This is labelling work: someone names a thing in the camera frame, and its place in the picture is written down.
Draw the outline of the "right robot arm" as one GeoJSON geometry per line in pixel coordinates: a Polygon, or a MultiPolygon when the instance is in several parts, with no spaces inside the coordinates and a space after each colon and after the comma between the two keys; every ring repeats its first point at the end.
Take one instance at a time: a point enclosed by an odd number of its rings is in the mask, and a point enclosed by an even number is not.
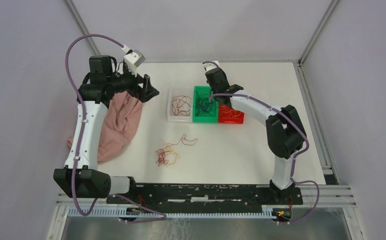
{"type": "Polygon", "coordinates": [[[226,73],[217,66],[206,66],[206,82],[211,88],[210,99],[252,117],[265,126],[267,144],[274,154],[274,172],[270,180],[270,199],[282,204],[294,187],[296,159],[309,149],[309,140],[297,109],[292,105],[278,107],[268,104],[244,90],[230,85],[226,73]]]}

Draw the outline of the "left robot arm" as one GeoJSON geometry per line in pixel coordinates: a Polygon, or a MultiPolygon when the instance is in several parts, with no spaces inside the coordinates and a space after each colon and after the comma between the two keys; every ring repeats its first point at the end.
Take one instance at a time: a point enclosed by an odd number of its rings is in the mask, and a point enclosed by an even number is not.
{"type": "Polygon", "coordinates": [[[128,93],[145,103],[159,94],[150,77],[139,75],[144,61],[138,51],[129,51],[120,64],[109,55],[89,58],[90,71],[77,91],[78,120],[70,153],[53,179],[70,198],[103,199],[111,192],[111,177],[97,170],[99,138],[115,94],[128,93]]]}

